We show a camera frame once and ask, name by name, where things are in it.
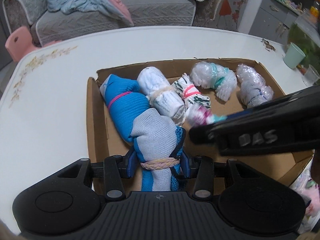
bubble wrapped bundle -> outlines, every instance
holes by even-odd
[[[193,66],[190,78],[196,86],[215,89],[217,97],[223,101],[228,101],[237,87],[237,78],[232,70],[205,61]]]
[[[239,64],[236,75],[241,83],[241,101],[247,107],[258,106],[272,100],[274,94],[272,88],[266,86],[266,81],[254,68]]]
[[[205,108],[211,107],[210,98],[201,94],[186,73],[184,73],[177,81],[173,82],[172,87],[175,89],[175,92],[184,100],[186,104],[186,110],[196,103],[203,105]]]
[[[146,67],[140,72],[137,81],[141,92],[147,96],[150,105],[157,109],[159,114],[170,117],[176,125],[183,124],[184,102],[159,69]]]

pink rubber band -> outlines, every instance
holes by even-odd
[[[184,98],[187,98],[187,97],[190,97],[190,96],[193,96],[193,95],[196,95],[196,94],[200,94],[200,95],[201,95],[201,93],[200,93],[199,91],[194,91],[194,92],[188,93],[188,91],[189,91],[191,88],[194,88],[194,87],[195,87],[194,84],[188,86],[188,87],[186,88],[186,90],[184,91],[184,93],[183,93],[183,97],[184,97]]]
[[[121,93],[120,95],[117,95],[116,97],[114,97],[114,98],[110,101],[110,103],[109,103],[109,105],[108,105],[108,109],[110,110],[111,105],[112,105],[117,99],[119,99],[120,97],[123,97],[123,96],[125,96],[125,95],[127,95],[127,94],[130,94],[130,93],[131,93],[131,91],[127,91],[127,92]]]

rolled sock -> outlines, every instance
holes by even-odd
[[[236,75],[232,70],[205,61],[193,66],[190,78],[196,86],[215,89],[217,97],[223,101],[228,101],[237,86]]]
[[[109,109],[111,119],[120,136],[128,143],[133,142],[130,135],[133,120],[150,107],[148,99],[139,91],[136,80],[113,74],[100,86],[100,93]]]
[[[258,106],[272,100],[273,90],[266,86],[265,79],[254,68],[239,64],[236,69],[236,76],[241,83],[241,101],[247,107]]]
[[[203,105],[206,108],[211,107],[210,98],[201,95],[200,91],[195,87],[186,73],[184,73],[177,81],[173,82],[172,87],[174,87],[175,92],[185,102],[186,110],[196,103]]]
[[[250,80],[260,86],[265,86],[265,79],[253,68],[245,64],[239,64],[236,69],[236,76],[240,83]]]
[[[240,98],[247,107],[254,107],[267,102],[267,99],[261,94],[261,87],[252,81],[244,81],[241,84]]]
[[[183,124],[184,102],[159,69],[146,67],[140,72],[137,81],[141,92],[147,96],[152,107],[161,115],[170,117],[176,125]]]
[[[154,108],[140,114],[134,119],[131,132],[139,161],[144,163],[179,156],[182,152],[181,142],[184,140],[182,131],[183,128],[176,126],[169,117],[160,115]],[[174,168],[179,171],[180,164]],[[144,169],[141,190],[176,190],[173,185],[174,179],[172,180],[170,168],[156,171]]]

floor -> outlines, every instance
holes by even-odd
[[[7,84],[17,66],[16,62],[10,62],[7,66],[0,70],[0,98],[7,87]]]

gray sofa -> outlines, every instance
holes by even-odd
[[[221,0],[121,0],[134,26],[182,25],[208,27]],[[66,40],[89,33],[127,27],[123,22],[97,11],[48,12],[46,0],[3,0],[10,33],[30,28],[35,44]]]

